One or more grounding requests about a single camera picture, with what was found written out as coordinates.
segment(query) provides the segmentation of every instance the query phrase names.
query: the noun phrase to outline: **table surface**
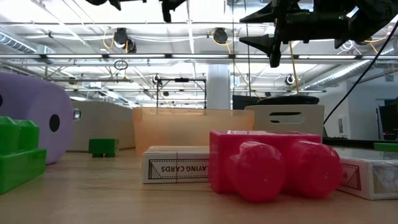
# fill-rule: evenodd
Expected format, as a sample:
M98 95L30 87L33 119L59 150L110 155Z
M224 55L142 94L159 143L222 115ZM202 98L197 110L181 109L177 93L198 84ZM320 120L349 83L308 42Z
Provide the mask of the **table surface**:
M343 192L268 203L218 195L208 183L141 184L133 150L116 158L66 153L45 174L0 195L0 223L397 223L398 200Z

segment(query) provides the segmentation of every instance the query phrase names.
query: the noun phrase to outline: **black circle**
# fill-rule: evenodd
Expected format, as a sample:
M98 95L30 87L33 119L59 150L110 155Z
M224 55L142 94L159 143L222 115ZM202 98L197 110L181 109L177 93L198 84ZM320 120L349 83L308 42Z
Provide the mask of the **black circle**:
M53 114L50 118L50 130L52 132L58 131L60 128L60 117L57 114Z
M117 70L126 70L129 67L129 64L123 60L118 60L113 64L113 67Z

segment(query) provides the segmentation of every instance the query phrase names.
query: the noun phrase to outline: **green toy block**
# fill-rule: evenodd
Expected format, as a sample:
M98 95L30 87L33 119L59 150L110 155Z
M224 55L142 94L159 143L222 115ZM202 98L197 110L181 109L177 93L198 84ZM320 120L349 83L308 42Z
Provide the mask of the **green toy block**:
M47 150L34 149L0 156L0 194L44 173Z
M15 120L21 126L21 135L19 136L19 150L29 150L39 148L39 127L32 121Z
M398 144L396 143L374 143L374 149L382 152L398 152Z
M44 173L47 151L37 149L39 131L31 121L0 116L0 194Z
M88 152L93 157L115 157L116 152L119 151L118 139L90 139L88 142Z
M21 127L11 118L0 116L0 154L18 151Z

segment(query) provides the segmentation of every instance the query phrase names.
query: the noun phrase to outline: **beige partition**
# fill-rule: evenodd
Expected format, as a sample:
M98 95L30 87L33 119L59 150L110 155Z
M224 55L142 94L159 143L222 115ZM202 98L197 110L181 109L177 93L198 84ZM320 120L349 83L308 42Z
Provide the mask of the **beige partition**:
M256 105L247 106L245 110L254 111L254 130L300 131L320 136L323 134L323 105ZM299 115L282 115L289 113Z
M75 121L75 133L70 151L88 151L88 140L93 138L119 139L119 148L135 147L132 109L107 102L74 101L81 111Z

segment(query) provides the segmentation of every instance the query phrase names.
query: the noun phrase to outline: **white column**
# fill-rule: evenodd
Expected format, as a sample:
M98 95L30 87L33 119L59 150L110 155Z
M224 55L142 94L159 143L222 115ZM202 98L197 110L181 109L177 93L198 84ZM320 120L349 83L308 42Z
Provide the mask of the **white column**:
M231 108L231 78L228 64L209 65L207 73L207 109Z

